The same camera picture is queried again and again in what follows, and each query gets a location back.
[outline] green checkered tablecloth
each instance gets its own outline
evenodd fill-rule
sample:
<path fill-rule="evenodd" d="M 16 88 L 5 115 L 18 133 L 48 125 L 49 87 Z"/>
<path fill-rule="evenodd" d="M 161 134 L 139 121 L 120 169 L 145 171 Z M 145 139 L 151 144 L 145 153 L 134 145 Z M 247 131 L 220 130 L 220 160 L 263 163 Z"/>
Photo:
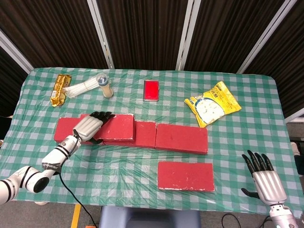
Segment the green checkered tablecloth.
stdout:
<path fill-rule="evenodd" d="M 94 89 L 76 98 L 67 98 L 62 107 L 51 106 L 49 100 L 58 74 L 71 74 L 71 85 L 75 85 L 99 72 L 109 74 L 114 90 L 112 98 L 106 99 L 100 89 Z M 159 80 L 158 102 L 143 101 L 145 79 Z M 84 204 L 268 214 L 268 206 L 245 196 L 240 190 L 242 187 L 255 189 L 241 156 L 251 149 L 267 153 L 288 195 L 286 205 L 299 218 L 304 205 L 303 192 L 276 83 L 262 75 L 61 67 L 34 69 L 22 86 L 12 125 L 0 150 L 0 179 L 25 165 L 42 170 L 42 158 L 56 146 L 53 135 L 60 117 L 79 117 L 96 110 L 132 113 L 136 120 L 198 126 L 184 99 L 211 89 L 220 80 L 225 82 L 242 109 L 207 127 L 208 155 L 82 146 L 63 167 L 66 185 Z M 213 163 L 215 192 L 158 190 L 159 161 Z M 16 199 L 75 202 L 58 176 L 54 176 L 41 193 L 20 189 Z"/>

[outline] snack package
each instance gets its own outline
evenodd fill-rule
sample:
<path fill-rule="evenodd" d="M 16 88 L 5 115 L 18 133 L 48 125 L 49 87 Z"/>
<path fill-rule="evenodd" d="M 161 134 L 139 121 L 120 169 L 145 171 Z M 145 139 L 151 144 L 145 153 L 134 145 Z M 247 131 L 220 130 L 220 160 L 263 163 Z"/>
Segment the snack package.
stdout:
<path fill-rule="evenodd" d="M 203 95 L 185 99 L 199 122 L 200 127 L 206 127 L 224 115 L 239 111 L 241 106 L 226 87 L 224 82 L 218 82 L 215 87 Z"/>
<path fill-rule="evenodd" d="M 68 87 L 71 83 L 71 75 L 58 75 L 53 92 L 51 95 L 51 104 L 53 107 L 61 106 L 66 100 L 66 95 L 63 91 L 64 87 Z"/>

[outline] black curtain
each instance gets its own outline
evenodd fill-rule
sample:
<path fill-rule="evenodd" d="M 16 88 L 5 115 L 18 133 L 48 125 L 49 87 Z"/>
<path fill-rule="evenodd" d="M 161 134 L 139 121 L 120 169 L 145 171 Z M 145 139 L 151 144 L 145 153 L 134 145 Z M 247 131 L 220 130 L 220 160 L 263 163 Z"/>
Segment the black curtain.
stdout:
<path fill-rule="evenodd" d="M 99 0 L 115 68 L 174 70 L 187 0 Z"/>
<path fill-rule="evenodd" d="M 0 18 L 34 67 L 108 68 L 86 0 L 0 0 Z"/>
<path fill-rule="evenodd" d="M 0 116 L 13 115 L 27 73 L 0 48 Z"/>
<path fill-rule="evenodd" d="M 236 73 L 284 0 L 202 0 L 185 70 Z"/>
<path fill-rule="evenodd" d="M 304 1 L 297 1 L 245 73 L 275 79 L 285 117 L 304 108 Z"/>

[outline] black cable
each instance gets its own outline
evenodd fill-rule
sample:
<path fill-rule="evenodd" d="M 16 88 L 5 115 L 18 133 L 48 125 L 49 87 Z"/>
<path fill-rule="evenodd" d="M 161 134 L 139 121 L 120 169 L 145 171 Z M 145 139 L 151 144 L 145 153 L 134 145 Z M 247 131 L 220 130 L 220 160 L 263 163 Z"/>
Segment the black cable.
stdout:
<path fill-rule="evenodd" d="M 223 228 L 225 228 L 225 227 L 224 227 L 223 220 L 224 220 L 224 217 L 227 216 L 227 215 L 233 216 L 233 217 L 237 220 L 237 223 L 238 223 L 238 225 L 239 225 L 239 228 L 242 228 L 242 227 L 241 227 L 241 224 L 240 224 L 240 222 L 239 222 L 239 220 L 237 219 L 237 217 L 236 217 L 235 215 L 231 214 L 231 213 L 226 213 L 225 215 L 223 215 L 223 217 L 222 217 L 222 227 L 223 227 Z M 258 228 L 264 228 L 264 225 L 265 225 L 266 222 L 272 221 L 272 220 L 267 220 L 269 217 L 270 217 L 269 215 L 266 216 L 266 218 L 264 219 L 263 223 L 262 223 Z"/>
<path fill-rule="evenodd" d="M 75 143 L 75 145 L 73 146 L 73 149 L 70 151 L 70 153 L 72 153 L 73 151 L 74 151 L 74 149 L 76 148 L 76 145 L 77 145 L 77 143 L 78 143 L 78 141 L 79 141 L 79 134 L 78 134 L 78 132 L 76 131 L 76 130 L 74 130 L 74 134 L 76 135 L 76 143 Z M 65 161 L 67 160 L 69 158 L 69 155 L 63 160 L 63 162 L 61 163 L 61 166 L 60 167 L 62 167 L 63 166 L 63 164 L 65 163 Z M 93 222 L 93 224 L 94 224 L 94 226 L 97 228 L 97 225 L 96 225 L 96 223 L 94 222 L 94 219 L 93 219 L 93 217 L 92 217 L 92 215 L 90 214 L 90 212 L 88 212 L 87 211 L 87 209 L 85 208 L 85 206 L 77 199 L 77 197 L 74 195 L 74 193 L 67 187 L 67 185 L 63 182 L 63 180 L 62 180 L 62 177 L 61 177 L 61 173 L 59 173 L 59 178 L 60 178 L 60 180 L 61 180 L 61 183 L 63 184 L 63 186 L 66 188 L 66 190 L 68 190 L 70 193 L 71 193 L 71 195 L 74 197 L 74 199 L 82 206 L 82 208 L 85 210 L 85 212 L 90 216 L 90 218 L 91 218 L 91 220 L 92 220 L 92 222 Z"/>

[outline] white robotic arm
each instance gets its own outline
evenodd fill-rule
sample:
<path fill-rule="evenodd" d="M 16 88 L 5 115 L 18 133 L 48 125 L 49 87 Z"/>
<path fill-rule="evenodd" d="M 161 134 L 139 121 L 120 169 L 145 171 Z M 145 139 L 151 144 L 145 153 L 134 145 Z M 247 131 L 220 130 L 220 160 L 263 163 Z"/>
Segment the white robotic arm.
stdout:
<path fill-rule="evenodd" d="M 274 170 L 269 158 L 262 154 L 262 157 L 250 150 L 247 151 L 250 159 L 242 155 L 248 169 L 253 177 L 257 192 L 250 192 L 242 188 L 242 191 L 249 197 L 260 199 L 270 206 L 270 217 L 276 228 L 298 228 L 291 210 L 284 206 L 287 195 L 284 191 L 280 177 Z"/>
<path fill-rule="evenodd" d="M 7 179 L 0 180 L 0 205 L 15 198 L 20 188 L 32 193 L 41 192 L 51 177 L 61 172 L 64 162 L 78 150 L 82 141 L 102 142 L 94 140 L 93 136 L 113 116 L 111 112 L 94 112 L 82 119 L 74 127 L 74 135 L 69 135 L 42 160 L 43 172 L 25 166 Z"/>

